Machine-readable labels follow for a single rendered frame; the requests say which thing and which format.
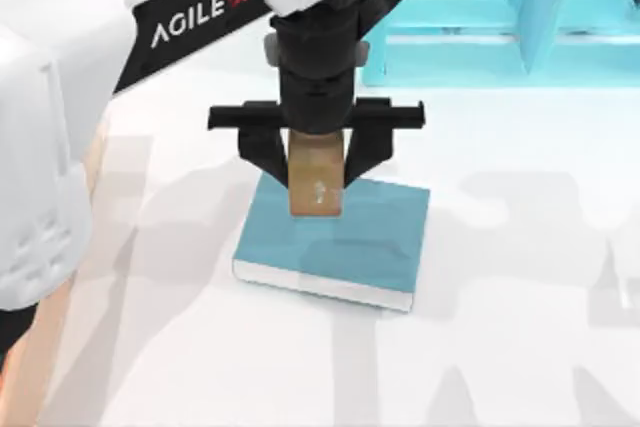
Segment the brown block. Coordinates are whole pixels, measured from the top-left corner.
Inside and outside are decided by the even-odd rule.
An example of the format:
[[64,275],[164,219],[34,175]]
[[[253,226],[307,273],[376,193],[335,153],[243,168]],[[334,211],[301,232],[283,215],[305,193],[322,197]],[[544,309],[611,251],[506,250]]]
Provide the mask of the brown block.
[[308,135],[294,130],[288,139],[289,210],[295,217],[337,217],[343,210],[342,132]]

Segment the teal book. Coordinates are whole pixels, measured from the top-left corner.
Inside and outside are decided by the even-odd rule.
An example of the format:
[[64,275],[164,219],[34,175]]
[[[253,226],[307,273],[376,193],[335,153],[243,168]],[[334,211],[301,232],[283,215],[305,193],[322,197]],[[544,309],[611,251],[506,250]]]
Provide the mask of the teal book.
[[246,282],[408,312],[429,201],[425,188],[358,179],[341,216],[294,218],[286,189],[262,175],[232,271]]

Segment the light blue rack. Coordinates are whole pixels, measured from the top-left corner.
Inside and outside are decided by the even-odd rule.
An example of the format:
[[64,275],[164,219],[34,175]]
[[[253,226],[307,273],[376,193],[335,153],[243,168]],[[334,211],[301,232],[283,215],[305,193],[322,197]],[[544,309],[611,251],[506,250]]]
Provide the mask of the light blue rack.
[[403,0],[370,87],[640,87],[640,0]]

